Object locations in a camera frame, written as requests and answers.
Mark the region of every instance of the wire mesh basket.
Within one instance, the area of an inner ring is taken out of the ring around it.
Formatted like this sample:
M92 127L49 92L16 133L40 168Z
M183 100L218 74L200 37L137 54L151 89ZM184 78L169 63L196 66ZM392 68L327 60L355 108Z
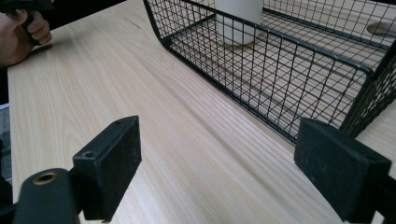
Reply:
M356 137L396 98L390 2L264 0L261 24L213 0L144 2L166 49L292 143L301 118ZM218 26L230 24L217 15L253 28L254 41L226 44Z

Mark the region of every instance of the black device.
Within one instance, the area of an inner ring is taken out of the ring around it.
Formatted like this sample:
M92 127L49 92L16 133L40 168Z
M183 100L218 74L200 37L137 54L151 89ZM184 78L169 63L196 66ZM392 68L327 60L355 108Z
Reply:
M294 160L343 221L371 223L378 211L396 223L389 159L327 123L302 119Z
M40 43L32 38L32 35L27 31L27 27L33 21L33 17L30 11L37 10L52 10L54 9L50 0L0 0L0 12L9 13L16 9L23 9L27 11L28 17L26 22L23 23L22 27L29 37L30 41L35 45L39 46Z
M0 210L0 223L109 222L142 161L138 116L111 123L73 157L74 167L27 178L18 203Z

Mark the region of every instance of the white cup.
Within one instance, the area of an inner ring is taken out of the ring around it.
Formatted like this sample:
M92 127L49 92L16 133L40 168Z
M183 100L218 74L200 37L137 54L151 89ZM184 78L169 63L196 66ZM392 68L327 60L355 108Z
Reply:
M217 10L229 13L246 21L260 24L262 22L262 0L216 0ZM254 28L243 25L242 22L233 21L227 17L216 16L218 33L221 40L230 45L245 45L254 40Z

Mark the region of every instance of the wooden tabletop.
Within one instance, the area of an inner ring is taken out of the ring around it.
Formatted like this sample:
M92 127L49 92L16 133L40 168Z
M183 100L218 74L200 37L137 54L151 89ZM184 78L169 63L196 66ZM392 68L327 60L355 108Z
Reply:
M161 46L141 0L52 34L8 70L15 201L25 178L71 169L109 123L138 115L143 161L112 223L342 222L293 146ZM358 139L394 161L395 120L393 104Z

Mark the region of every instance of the hand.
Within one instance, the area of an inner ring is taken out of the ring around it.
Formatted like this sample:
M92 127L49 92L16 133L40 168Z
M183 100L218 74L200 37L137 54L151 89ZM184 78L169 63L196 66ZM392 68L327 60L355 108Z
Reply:
M51 41L50 25L37 11L30 12L33 21L27 27L28 32L40 44ZM0 13L0 68L22 62L34 45L21 27L27 19L27 12L15 10L11 13Z

